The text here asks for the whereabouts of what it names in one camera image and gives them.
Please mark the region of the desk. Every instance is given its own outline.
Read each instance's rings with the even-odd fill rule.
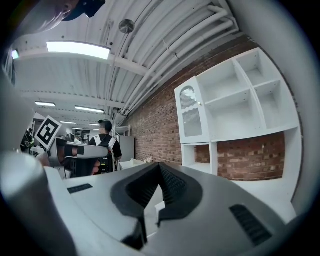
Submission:
[[[120,162],[119,164],[121,165],[122,169],[125,170],[125,169],[129,169],[129,168],[132,168],[132,167],[144,165],[145,162],[140,161],[140,160],[135,160],[135,161],[133,162],[133,164],[131,163],[131,161]]]

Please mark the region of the black vent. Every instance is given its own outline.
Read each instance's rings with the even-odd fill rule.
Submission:
[[[255,246],[271,238],[268,230],[244,205],[234,205],[230,207],[230,211]]]
[[[84,185],[80,185],[80,186],[70,187],[70,188],[68,188],[68,191],[70,194],[73,194],[73,193],[88,190],[91,188],[93,188],[93,187],[90,184],[84,184]]]

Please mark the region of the white ceiling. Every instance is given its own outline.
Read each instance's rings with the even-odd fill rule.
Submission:
[[[152,81],[153,87],[162,85],[170,78],[173,69],[182,66],[196,50],[215,40],[213,37],[203,40],[188,55],[177,58],[177,53],[222,24],[223,19],[208,24],[164,58],[136,90],[134,99],[128,102],[167,46],[214,14],[208,10],[210,3],[210,0],[107,0],[93,18],[82,15],[76,20],[62,22],[50,31],[23,36],[13,45],[20,54],[20,58],[14,61],[15,87],[36,112],[58,121],[73,121],[79,128],[92,129],[88,123],[110,118],[112,112],[120,112],[120,109],[127,114],[126,105],[126,109],[133,109],[148,98],[149,95],[143,95],[148,93],[146,86],[152,77],[159,75]],[[124,19],[135,23],[135,29],[129,35],[118,29]],[[111,48],[111,54],[108,60],[103,60],[69,53],[48,53],[46,43],[57,40],[107,46]],[[173,59],[176,61],[172,67],[162,69]],[[135,102],[138,95],[143,97]],[[39,107],[35,101],[54,102],[56,107]],[[102,109],[105,114],[76,110],[75,105]],[[123,115],[116,114],[113,120],[119,123],[123,119]]]

